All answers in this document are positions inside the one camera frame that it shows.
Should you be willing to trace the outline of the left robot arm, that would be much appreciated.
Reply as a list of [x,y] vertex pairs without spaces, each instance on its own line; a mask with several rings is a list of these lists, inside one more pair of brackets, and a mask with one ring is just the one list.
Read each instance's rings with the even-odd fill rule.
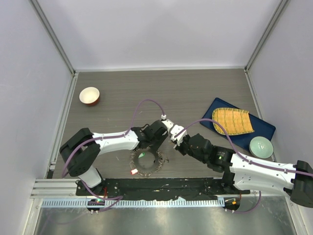
[[132,173],[149,177],[162,168],[163,154],[159,147],[173,126],[166,119],[119,133],[99,134],[91,132],[89,128],[82,128],[60,148],[65,162],[62,177],[78,177],[79,189],[88,189],[93,195],[100,195],[105,183],[93,162],[100,155],[119,150],[131,151]]

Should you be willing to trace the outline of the red key tag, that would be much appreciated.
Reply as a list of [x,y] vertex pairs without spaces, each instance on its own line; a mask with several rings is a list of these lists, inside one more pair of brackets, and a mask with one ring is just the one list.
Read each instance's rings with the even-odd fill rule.
[[137,169],[132,169],[132,170],[131,170],[131,174],[132,174],[132,175],[137,174],[137,172],[138,172]]

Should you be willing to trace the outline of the pale green bowl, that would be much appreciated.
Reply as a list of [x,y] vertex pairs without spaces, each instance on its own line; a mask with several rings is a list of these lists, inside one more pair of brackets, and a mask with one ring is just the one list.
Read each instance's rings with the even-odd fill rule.
[[249,143],[250,153],[257,158],[267,159],[273,155],[272,143],[265,137],[254,137]]

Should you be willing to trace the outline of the red white bowl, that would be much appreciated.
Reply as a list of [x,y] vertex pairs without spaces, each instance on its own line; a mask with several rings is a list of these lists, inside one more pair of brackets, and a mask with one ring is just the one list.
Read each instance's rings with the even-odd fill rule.
[[95,87],[84,88],[79,94],[79,100],[87,106],[94,106],[100,101],[100,91]]

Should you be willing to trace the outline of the black mounting plate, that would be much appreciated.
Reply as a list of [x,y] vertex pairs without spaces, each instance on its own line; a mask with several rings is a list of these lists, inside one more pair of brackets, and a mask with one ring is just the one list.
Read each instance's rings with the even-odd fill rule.
[[128,201],[169,201],[179,197],[187,201],[213,200],[218,195],[245,195],[250,190],[227,186],[217,178],[107,178],[90,189],[109,199],[121,197]]

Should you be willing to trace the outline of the yellow bamboo basket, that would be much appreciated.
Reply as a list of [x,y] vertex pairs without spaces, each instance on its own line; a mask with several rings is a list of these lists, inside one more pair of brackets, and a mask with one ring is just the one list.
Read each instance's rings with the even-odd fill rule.
[[235,108],[217,108],[212,119],[218,122],[230,136],[253,133],[249,111]]

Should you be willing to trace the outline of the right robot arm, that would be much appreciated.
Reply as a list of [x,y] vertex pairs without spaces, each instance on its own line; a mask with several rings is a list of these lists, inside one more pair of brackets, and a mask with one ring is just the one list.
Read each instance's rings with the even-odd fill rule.
[[292,202],[306,208],[313,206],[313,169],[305,161],[283,164],[257,159],[212,145],[200,134],[172,135],[171,141],[182,155],[189,155],[222,173],[221,188],[226,193],[263,191],[288,196]]

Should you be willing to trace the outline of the blue metal tray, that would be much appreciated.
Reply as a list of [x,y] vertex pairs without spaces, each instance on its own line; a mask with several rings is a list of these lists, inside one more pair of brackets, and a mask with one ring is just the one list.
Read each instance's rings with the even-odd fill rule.
[[[212,104],[209,106],[208,110],[204,114],[202,118],[210,118],[212,119],[212,113],[217,108],[235,108],[239,109],[238,107],[220,99],[215,98],[212,102]],[[267,123],[266,121],[259,119],[258,117],[249,114],[249,118],[251,121],[252,128],[254,130],[253,133],[248,134],[242,134],[242,135],[236,135],[236,136],[230,136],[230,139],[232,142],[241,147],[242,149],[249,151],[249,144],[250,141],[257,136],[264,137],[268,139],[269,141],[272,140],[273,134],[276,130],[276,127]]]

